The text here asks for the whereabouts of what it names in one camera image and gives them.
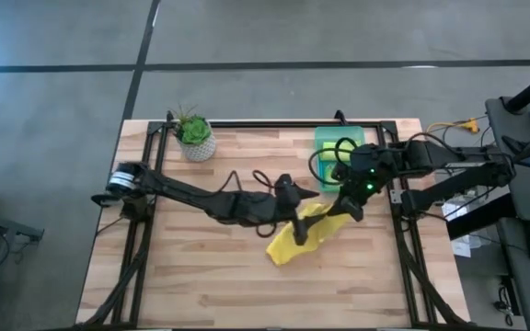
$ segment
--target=black desk leg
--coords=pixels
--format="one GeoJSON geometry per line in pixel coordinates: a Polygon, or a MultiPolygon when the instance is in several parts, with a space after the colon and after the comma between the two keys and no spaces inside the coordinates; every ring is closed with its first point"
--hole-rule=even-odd
{"type": "Polygon", "coordinates": [[[514,209],[513,198],[511,197],[511,193],[506,193],[505,195],[448,222],[447,231],[449,232],[449,238],[454,240],[460,236],[493,225],[502,217],[514,216],[516,216],[516,210],[514,209]]]}

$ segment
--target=succulent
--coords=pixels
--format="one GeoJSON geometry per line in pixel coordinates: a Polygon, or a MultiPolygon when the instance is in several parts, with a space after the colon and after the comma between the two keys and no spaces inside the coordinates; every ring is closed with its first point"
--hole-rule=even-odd
{"type": "Polygon", "coordinates": [[[199,144],[203,143],[208,137],[210,137],[210,127],[206,120],[201,117],[194,115],[188,121],[181,125],[183,134],[181,136],[182,143],[199,144]]]}
{"type": "Polygon", "coordinates": [[[175,116],[179,120],[179,123],[175,127],[175,136],[182,143],[200,144],[212,134],[205,118],[199,115],[190,115],[191,111],[196,107],[182,107],[179,105],[179,110],[169,110],[175,113],[175,116]]]}

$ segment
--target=white plant pot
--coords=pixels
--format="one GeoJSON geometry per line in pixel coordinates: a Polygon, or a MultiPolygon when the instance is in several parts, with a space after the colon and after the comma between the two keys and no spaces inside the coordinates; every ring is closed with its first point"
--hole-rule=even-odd
{"type": "Polygon", "coordinates": [[[213,136],[213,132],[210,132],[210,137],[208,137],[208,139],[199,144],[182,143],[179,139],[176,140],[181,147],[183,156],[193,162],[205,161],[212,157],[214,152],[216,152],[216,139],[213,136]]]}

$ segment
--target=green plastic box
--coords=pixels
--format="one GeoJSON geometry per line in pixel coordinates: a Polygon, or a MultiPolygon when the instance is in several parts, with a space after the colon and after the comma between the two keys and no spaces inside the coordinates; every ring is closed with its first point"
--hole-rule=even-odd
{"type": "MultiPolygon", "coordinates": [[[[365,135],[363,134],[363,128],[354,125],[343,125],[334,127],[317,127],[314,129],[314,147],[316,150],[322,149],[324,143],[334,144],[343,137],[348,137],[356,141],[357,143],[365,143],[365,135]]],[[[323,161],[320,160],[320,154],[317,157],[318,162],[318,175],[325,178],[325,169],[328,173],[332,172],[337,161],[323,161]]],[[[346,164],[350,164],[351,161],[343,161],[346,164]]],[[[326,185],[320,183],[320,190],[326,192],[338,192],[340,189],[339,185],[326,185]]]]}

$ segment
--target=yellow towel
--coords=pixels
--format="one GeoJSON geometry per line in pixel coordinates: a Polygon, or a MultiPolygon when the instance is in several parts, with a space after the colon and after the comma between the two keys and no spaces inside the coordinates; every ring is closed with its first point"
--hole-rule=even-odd
{"type": "MultiPolygon", "coordinates": [[[[331,206],[328,204],[309,204],[300,211],[299,218],[302,219],[306,216],[325,213],[330,207],[331,206]]],[[[267,254],[269,254],[275,265],[280,266],[285,264],[297,255],[316,250],[326,238],[333,235],[350,218],[351,216],[349,214],[328,216],[324,220],[312,225],[312,227],[308,229],[308,240],[306,240],[305,244],[302,246],[295,244],[294,226],[291,223],[288,223],[275,236],[275,238],[273,238],[273,241],[267,247],[267,254]]]]}

